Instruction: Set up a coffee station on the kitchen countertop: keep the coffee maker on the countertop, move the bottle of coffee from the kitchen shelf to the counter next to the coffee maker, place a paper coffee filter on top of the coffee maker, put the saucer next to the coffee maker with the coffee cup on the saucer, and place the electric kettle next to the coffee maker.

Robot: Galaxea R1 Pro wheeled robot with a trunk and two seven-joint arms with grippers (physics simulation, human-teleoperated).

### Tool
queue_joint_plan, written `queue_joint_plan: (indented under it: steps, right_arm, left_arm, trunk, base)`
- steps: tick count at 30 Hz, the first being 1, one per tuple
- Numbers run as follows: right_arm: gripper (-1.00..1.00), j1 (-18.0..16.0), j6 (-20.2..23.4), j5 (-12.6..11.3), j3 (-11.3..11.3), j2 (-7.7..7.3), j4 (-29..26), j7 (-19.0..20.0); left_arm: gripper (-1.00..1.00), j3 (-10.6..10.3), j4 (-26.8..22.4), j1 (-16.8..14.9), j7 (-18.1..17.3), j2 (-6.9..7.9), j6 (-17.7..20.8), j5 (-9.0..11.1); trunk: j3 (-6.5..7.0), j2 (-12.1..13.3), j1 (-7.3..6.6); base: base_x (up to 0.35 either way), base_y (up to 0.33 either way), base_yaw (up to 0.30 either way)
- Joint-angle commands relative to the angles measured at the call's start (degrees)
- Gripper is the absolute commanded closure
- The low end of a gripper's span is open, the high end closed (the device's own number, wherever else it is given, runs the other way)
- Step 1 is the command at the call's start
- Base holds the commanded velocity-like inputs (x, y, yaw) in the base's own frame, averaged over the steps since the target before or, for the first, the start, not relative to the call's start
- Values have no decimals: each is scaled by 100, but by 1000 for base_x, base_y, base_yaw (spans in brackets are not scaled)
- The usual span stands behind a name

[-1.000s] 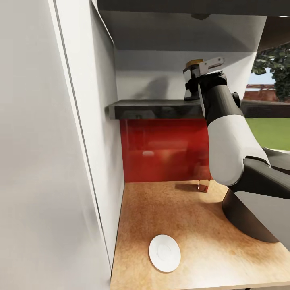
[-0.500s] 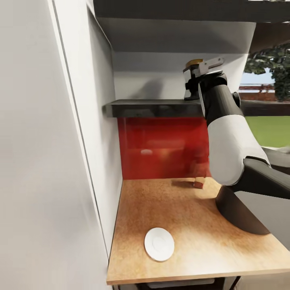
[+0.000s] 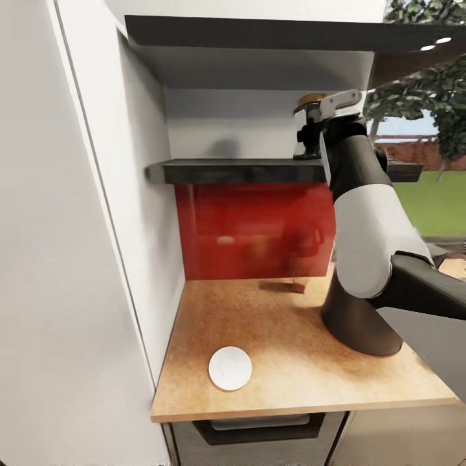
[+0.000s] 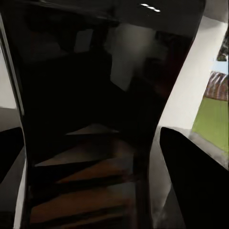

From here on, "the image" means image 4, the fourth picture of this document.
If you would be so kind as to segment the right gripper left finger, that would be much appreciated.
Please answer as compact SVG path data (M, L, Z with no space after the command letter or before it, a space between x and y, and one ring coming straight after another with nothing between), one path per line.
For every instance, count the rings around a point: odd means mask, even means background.
M23 147L21 127L0 132L0 185Z

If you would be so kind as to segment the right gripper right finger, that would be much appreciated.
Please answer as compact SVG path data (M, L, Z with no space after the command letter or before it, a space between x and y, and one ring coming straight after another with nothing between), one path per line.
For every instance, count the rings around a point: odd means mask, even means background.
M187 229L229 229L229 171L177 130L160 147Z

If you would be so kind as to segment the bottle of coffee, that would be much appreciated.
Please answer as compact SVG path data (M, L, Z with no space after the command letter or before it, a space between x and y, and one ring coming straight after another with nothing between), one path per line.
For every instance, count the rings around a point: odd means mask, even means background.
M154 229L156 128L206 0L0 0L25 164L13 229Z

